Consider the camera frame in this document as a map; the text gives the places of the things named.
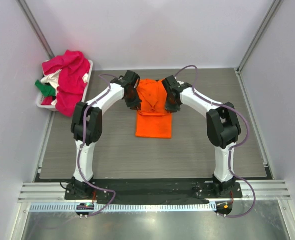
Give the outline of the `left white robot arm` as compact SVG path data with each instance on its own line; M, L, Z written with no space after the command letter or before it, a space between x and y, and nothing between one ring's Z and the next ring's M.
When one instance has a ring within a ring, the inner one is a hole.
M116 102L124 100L132 110L140 110L142 101L137 87L140 76L128 70L124 76L115 77L108 87L97 97L87 102L79 102L72 117L71 132L76 144L76 167L65 191L66 200L90 199L95 190L93 186L93 161L97 142L103 133L103 116Z

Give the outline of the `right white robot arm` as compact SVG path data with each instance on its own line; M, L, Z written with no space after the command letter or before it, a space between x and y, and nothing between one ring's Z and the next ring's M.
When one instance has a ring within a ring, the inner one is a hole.
M177 81L171 75L162 81L167 97L165 109L170 113L186 105L206 119L207 137L215 150L215 170L212 177L213 192L219 198L226 197L236 185L234 172L234 147L241 134L241 126L231 103L215 101L191 84Z

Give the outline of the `orange t shirt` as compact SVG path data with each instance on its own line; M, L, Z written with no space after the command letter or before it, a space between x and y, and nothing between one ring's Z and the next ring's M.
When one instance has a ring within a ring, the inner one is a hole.
M162 81L142 79L137 87L142 100L137 111L136 133L139 138L171 139L173 115L166 110L167 91Z

